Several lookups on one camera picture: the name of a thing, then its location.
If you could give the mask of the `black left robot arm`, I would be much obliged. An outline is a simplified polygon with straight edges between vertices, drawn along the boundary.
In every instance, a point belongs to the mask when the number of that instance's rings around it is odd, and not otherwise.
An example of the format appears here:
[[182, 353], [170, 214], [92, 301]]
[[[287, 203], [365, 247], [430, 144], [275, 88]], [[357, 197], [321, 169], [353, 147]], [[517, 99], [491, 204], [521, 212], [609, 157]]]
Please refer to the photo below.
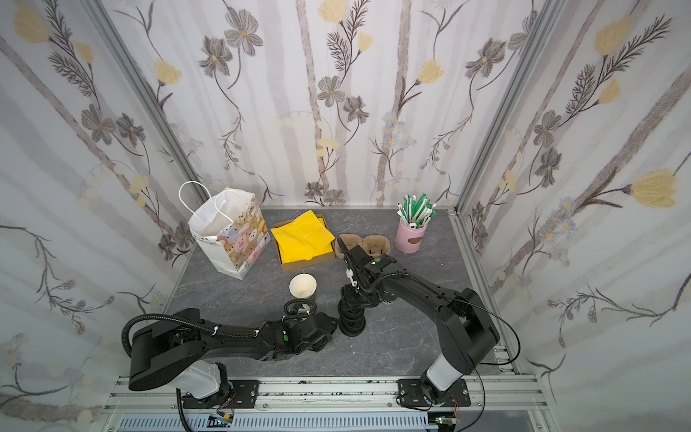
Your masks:
[[239, 389], [229, 380], [227, 367], [212, 363], [212, 358], [288, 360], [321, 351], [337, 329], [338, 319], [323, 312], [288, 315], [257, 328], [205, 320], [194, 308], [141, 314], [122, 329], [122, 346], [130, 359], [128, 388], [147, 392], [174, 387], [185, 408], [219, 408]]

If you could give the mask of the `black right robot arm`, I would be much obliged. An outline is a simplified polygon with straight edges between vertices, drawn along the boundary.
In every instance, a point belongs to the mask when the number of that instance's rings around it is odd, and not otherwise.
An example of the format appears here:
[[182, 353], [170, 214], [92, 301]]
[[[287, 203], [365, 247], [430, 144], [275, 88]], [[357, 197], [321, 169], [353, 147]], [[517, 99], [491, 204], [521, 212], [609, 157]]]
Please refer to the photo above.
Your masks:
[[426, 315], [437, 328], [440, 354], [420, 378], [424, 403], [439, 406], [452, 387], [473, 373], [500, 343], [494, 324], [500, 317], [487, 309], [478, 293], [446, 289], [414, 275], [395, 258], [372, 257], [360, 246], [348, 248], [337, 238], [347, 265], [349, 284], [341, 288], [339, 328], [354, 338], [365, 329], [365, 310], [401, 299]]

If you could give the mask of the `green paper cup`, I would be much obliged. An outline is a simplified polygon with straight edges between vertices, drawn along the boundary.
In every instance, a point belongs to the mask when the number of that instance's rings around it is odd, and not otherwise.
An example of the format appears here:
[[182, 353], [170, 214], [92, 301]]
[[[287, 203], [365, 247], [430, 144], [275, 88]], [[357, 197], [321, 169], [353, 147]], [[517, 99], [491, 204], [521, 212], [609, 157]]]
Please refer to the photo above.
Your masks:
[[289, 283], [289, 292], [295, 300], [316, 301], [318, 283], [313, 275], [302, 273], [295, 275]]

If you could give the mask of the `black plastic cup lids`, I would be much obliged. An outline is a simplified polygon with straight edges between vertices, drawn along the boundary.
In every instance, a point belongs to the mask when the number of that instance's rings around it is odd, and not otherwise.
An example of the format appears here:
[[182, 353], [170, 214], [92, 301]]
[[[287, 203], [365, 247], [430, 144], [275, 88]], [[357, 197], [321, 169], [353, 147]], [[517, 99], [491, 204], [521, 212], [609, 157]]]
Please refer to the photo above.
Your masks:
[[354, 338], [365, 330], [366, 319], [363, 308], [349, 309], [341, 299], [338, 302], [338, 315], [338, 327], [343, 335]]

